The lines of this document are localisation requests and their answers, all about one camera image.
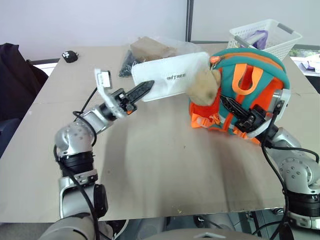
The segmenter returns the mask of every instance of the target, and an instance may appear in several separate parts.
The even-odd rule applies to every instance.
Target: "black cable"
[[[81,116],[81,112],[80,111],[73,111],[72,114],[75,115],[81,121],[83,121],[88,126],[88,128],[91,130],[91,132],[93,133],[93,142],[91,144],[91,146],[93,147],[97,142],[97,133],[96,133],[95,129],[91,126],[91,124],[87,120],[85,120]]]
[[[222,229],[221,226],[219,226],[218,224],[216,224],[216,223],[214,223],[213,221],[209,220],[206,216],[203,216],[203,215],[202,215],[201,218],[203,218],[203,220],[204,220],[205,222],[208,222],[208,223],[212,224],[213,226],[217,227],[218,229]]]
[[[104,237],[107,240],[111,240],[110,237],[108,237],[107,235],[103,234],[101,231],[99,231],[99,233],[101,234],[102,237]]]
[[[280,223],[281,223],[281,221],[269,222],[269,223],[267,223],[267,224],[265,224],[265,225],[260,226],[257,230],[255,230],[255,231],[252,233],[252,235],[256,235],[258,232],[260,232],[262,229],[264,229],[264,228],[266,228],[266,227],[268,227],[268,226],[275,225],[275,224],[280,224]]]
[[[92,147],[96,144],[97,142],[97,133],[95,131],[95,129],[91,126],[91,124],[85,120],[81,114],[84,112],[85,108],[87,107],[88,103],[90,102],[91,98],[94,96],[94,94],[96,93],[97,91],[97,87],[93,90],[93,92],[91,93],[91,95],[89,96],[89,98],[86,100],[86,102],[84,103],[81,111],[73,111],[72,114],[75,115],[75,120],[74,122],[77,120],[77,119],[80,119],[81,121],[83,121],[87,126],[88,128],[92,131],[93,133],[93,142],[92,142]],[[53,155],[54,155],[54,158],[55,158],[55,161],[59,164],[61,170],[63,172],[65,172],[67,174],[67,176],[74,182],[74,184],[76,185],[76,187],[78,188],[78,190],[80,191],[80,193],[83,195],[89,209],[90,209],[90,213],[91,213],[91,216],[92,216],[92,219],[93,219],[93,227],[94,227],[94,232],[95,232],[95,239],[96,240],[100,240],[100,234],[102,234],[106,239],[108,240],[111,240],[109,237],[105,236],[102,232],[99,231],[99,225],[98,225],[98,217],[97,217],[97,214],[96,214],[96,210],[94,208],[94,206],[92,205],[91,201],[90,201],[90,198],[88,197],[85,189],[83,188],[83,186],[75,179],[73,173],[68,169],[68,167],[66,167],[63,162],[59,161],[59,157],[58,157],[58,154],[57,154],[57,145],[54,145],[53,147]]]
[[[83,195],[86,204],[88,205],[90,209],[90,213],[93,219],[93,227],[94,227],[94,232],[95,232],[95,239],[100,240],[100,234],[99,234],[99,225],[98,225],[98,217],[95,211],[94,206],[92,205],[90,198],[88,197],[86,191],[84,190],[83,186],[80,185],[80,183],[76,180],[74,175],[69,171],[68,167],[66,167],[61,161],[59,161],[58,155],[57,155],[57,146],[54,145],[53,147],[53,155],[55,157],[55,160],[58,162],[61,170],[67,174],[67,176],[74,182],[80,193]]]
[[[270,161],[267,151],[266,151],[266,141],[267,141],[267,136],[268,133],[270,132],[270,129],[272,128],[272,126],[274,125],[276,118],[279,114],[279,110],[275,109],[273,111],[273,116],[272,119],[270,121],[270,124],[268,126],[268,128],[266,129],[262,142],[261,142],[261,149],[262,149],[262,153],[266,159],[266,161],[268,162],[268,164],[270,165],[270,167],[272,168],[272,170],[274,171],[275,175],[277,176],[277,178],[279,179],[281,186],[283,188],[283,194],[284,194],[284,200],[285,200],[285,207],[284,207],[284,213],[283,213],[283,217],[282,220],[280,221],[278,227],[276,228],[276,230],[274,231],[274,233],[272,234],[270,240],[275,239],[275,237],[277,236],[277,234],[279,233],[280,229],[283,227],[286,219],[287,219],[287,215],[288,215],[288,209],[289,209],[289,199],[288,199],[288,190],[286,187],[285,182],[283,181],[282,177],[280,176],[280,174],[278,173],[277,169],[275,168],[275,166],[272,164],[272,162]]]
[[[95,87],[95,89],[92,91],[91,95],[88,97],[88,99],[86,100],[86,102],[84,103],[84,105],[82,106],[80,112],[83,113],[84,110],[86,109],[88,103],[90,102],[90,100],[92,99],[92,97],[95,95],[96,91],[98,90],[97,87]]]
[[[310,153],[315,156],[315,161],[319,164],[319,155],[316,152],[311,151],[309,149],[300,148],[300,147],[282,147],[282,146],[273,146],[273,145],[270,148],[271,149],[278,149],[278,150],[293,150],[293,151],[301,151],[301,152]]]

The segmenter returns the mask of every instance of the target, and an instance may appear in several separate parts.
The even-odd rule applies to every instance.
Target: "plush toy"
[[[190,100],[198,106],[210,106],[214,103],[221,84],[221,74],[218,70],[203,69],[196,74],[194,83],[186,93]]]

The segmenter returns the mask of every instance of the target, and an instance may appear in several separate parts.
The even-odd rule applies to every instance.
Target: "white bag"
[[[136,64],[131,73],[134,84],[154,80],[144,102],[185,93],[195,80],[198,71],[210,67],[210,56],[196,52]]]

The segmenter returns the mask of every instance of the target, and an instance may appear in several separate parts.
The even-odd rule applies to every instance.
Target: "white plastic basket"
[[[268,31],[268,38],[263,51],[275,55],[281,61],[296,42],[302,38],[301,34],[282,23],[273,19],[267,19],[231,29],[231,36],[227,48],[239,48],[241,45],[246,48],[255,48],[246,42],[245,39],[254,34],[257,30]]]

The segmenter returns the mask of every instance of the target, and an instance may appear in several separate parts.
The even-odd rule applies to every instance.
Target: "orange handle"
[[[239,82],[241,81],[241,79],[244,77],[245,73],[247,70],[247,64],[246,63],[238,63],[235,65],[234,68],[234,74],[233,74],[233,80],[232,80],[232,89],[234,92],[236,92],[239,95],[248,95],[251,94],[257,87],[262,74],[264,73],[264,70],[254,66],[253,67],[253,71],[252,71],[252,86],[247,89],[241,89],[239,87]]]

